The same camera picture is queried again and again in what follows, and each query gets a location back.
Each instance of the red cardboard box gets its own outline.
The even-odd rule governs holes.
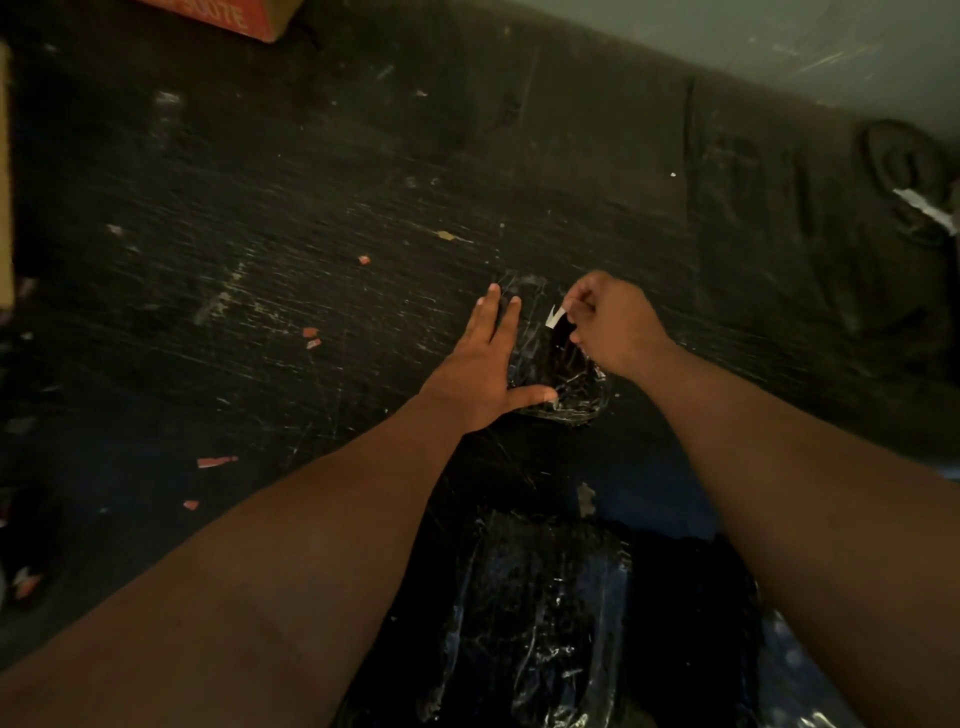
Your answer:
[[[143,0],[164,10],[179,12],[219,25],[244,36],[274,42],[303,0]]]

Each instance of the white tape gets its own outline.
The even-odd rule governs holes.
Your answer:
[[[561,306],[560,310],[557,311],[556,313],[553,312],[553,306],[550,306],[550,315],[547,316],[546,318],[546,327],[554,328],[560,322],[560,320],[564,317],[565,313],[566,311],[564,310],[563,306]]]
[[[947,212],[934,207],[927,201],[926,197],[912,189],[895,189],[894,194],[900,197],[911,207],[918,209],[928,218],[944,226],[951,235],[956,235],[957,228],[953,225],[953,218]]]

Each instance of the crumpled plastic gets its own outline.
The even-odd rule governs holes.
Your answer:
[[[570,343],[573,325],[565,316],[555,328],[546,327],[551,308],[561,305],[566,291],[541,276],[517,271],[507,271],[500,290],[501,311],[513,296],[523,300],[508,383],[511,387],[546,384],[560,395],[556,401],[520,411],[566,425],[582,425],[597,417],[610,402],[607,375]]]
[[[861,728],[863,723],[779,612],[763,620],[760,652],[763,728]]]
[[[588,522],[492,513],[464,567],[443,674],[420,720],[451,726],[612,724],[631,560]]]

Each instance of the dirty surface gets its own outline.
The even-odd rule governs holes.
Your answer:
[[[836,109],[493,2],[311,2],[273,46],[128,0],[14,3],[0,32],[17,266],[39,278],[0,362],[0,463],[63,505],[0,667],[398,408],[507,269],[607,268],[697,353],[911,456],[960,455],[955,263],[888,230]],[[614,392],[593,425],[467,437],[401,621],[428,622],[404,595],[478,501],[573,516],[586,484],[596,518],[716,530],[656,409]]]

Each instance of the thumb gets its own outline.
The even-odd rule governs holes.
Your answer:
[[[566,309],[566,318],[570,320],[571,324],[578,327],[589,326],[589,322],[596,316],[596,309],[593,306],[583,301],[577,301],[577,299],[564,301],[564,308]]]
[[[558,394],[556,390],[542,384],[508,389],[507,412],[513,412],[515,409],[522,409],[523,407],[533,407],[536,404],[553,401],[557,397]]]
[[[566,318],[577,327],[577,330],[570,334],[570,341],[580,344],[584,340],[584,334],[589,332],[593,317],[597,315],[596,309],[589,303],[576,299],[564,301],[564,308],[566,308]]]

